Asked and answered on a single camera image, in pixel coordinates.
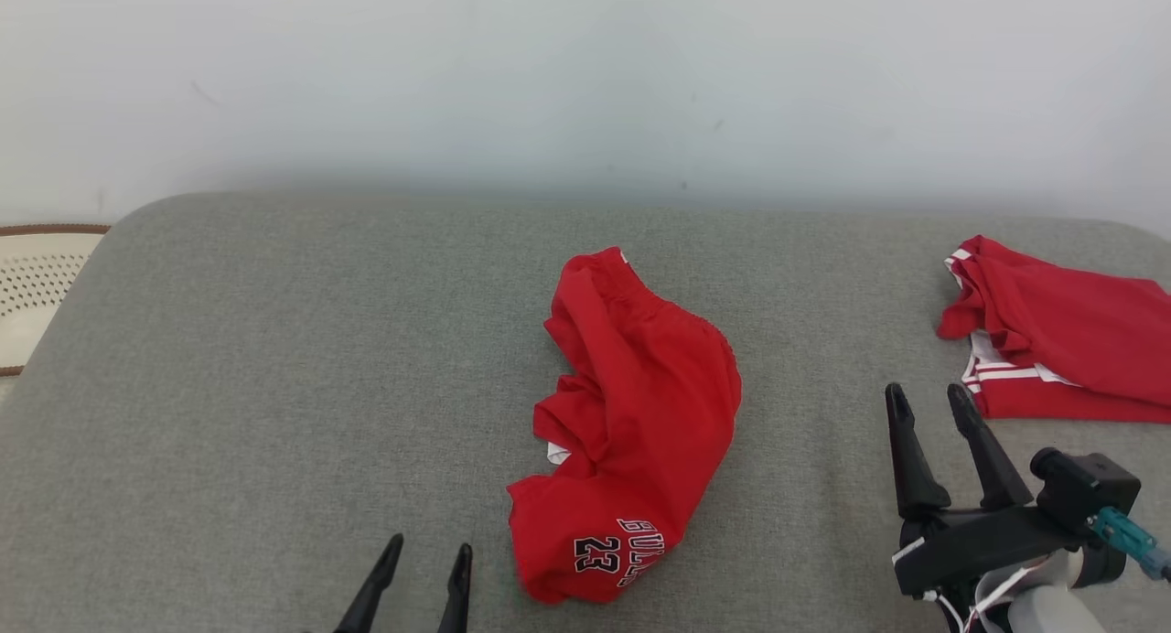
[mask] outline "gray fabric surface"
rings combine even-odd
[[[406,536],[376,631],[433,631],[457,546],[485,632],[938,632],[898,594],[882,391],[900,381],[938,479],[979,484],[933,335],[974,233],[1084,269],[1171,280],[1121,225],[419,200],[187,195],[93,254],[0,415],[0,631],[331,631]],[[707,317],[744,378],[735,442],[687,539],[608,606],[515,579],[505,486],[548,472],[532,407],[564,362],[541,323],[562,263],[622,246]],[[1171,539],[1171,428],[997,421],[1022,469],[1101,450]],[[1162,629],[1131,565],[1083,591],[1114,631]]]

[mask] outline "white trim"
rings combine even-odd
[[[975,379],[975,345],[972,345],[972,337],[967,337],[968,350],[967,350],[967,366],[964,367],[964,373],[961,379]]]
[[[988,381],[988,379],[1040,379],[1041,373],[1036,371],[1036,367],[1021,367],[1019,371],[991,371],[991,373],[980,373],[980,381]]]
[[[549,441],[546,457],[548,457],[549,463],[561,466],[564,463],[566,459],[569,459],[569,455],[573,453],[570,453],[568,449],[557,446],[556,442]]]
[[[1005,367],[1020,367],[1016,363],[1008,362],[979,362],[975,365],[975,371],[999,371],[1005,370]]]
[[[1060,376],[1054,371],[1050,371],[1049,367],[1042,366],[1041,363],[1038,363],[1036,371],[1038,374],[1041,376],[1041,381],[1052,381],[1052,383],[1066,384],[1066,386],[1081,387],[1080,384],[1069,381],[1069,379],[1063,378],[1063,376]]]
[[[981,366],[992,365],[992,363],[1008,363],[1005,358],[1000,356],[1000,352],[992,345],[992,337],[988,336],[986,329],[975,329],[972,332],[972,353],[975,355],[977,362]]]

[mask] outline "white stripe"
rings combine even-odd
[[[1015,363],[1007,363],[1007,362],[975,363],[975,371],[998,371],[998,370],[1002,371],[1005,370],[1005,367],[1020,367],[1020,366],[1015,365]]]
[[[1022,367],[1019,371],[991,371],[991,373],[980,373],[980,381],[988,381],[988,379],[1027,379],[1027,378],[1040,378],[1041,373],[1036,371],[1036,367]]]

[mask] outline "beige basket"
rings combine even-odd
[[[107,229],[101,225],[0,228],[0,376],[23,370]]]

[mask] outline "red jersey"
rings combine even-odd
[[[945,261],[960,296],[939,336],[971,337],[963,374],[985,417],[1171,424],[1171,296],[1070,270],[986,236]]]
[[[732,442],[740,374],[723,333],[618,248],[567,263],[545,328],[574,374],[533,429],[568,457],[508,487],[513,550],[533,598],[611,601],[683,541]]]

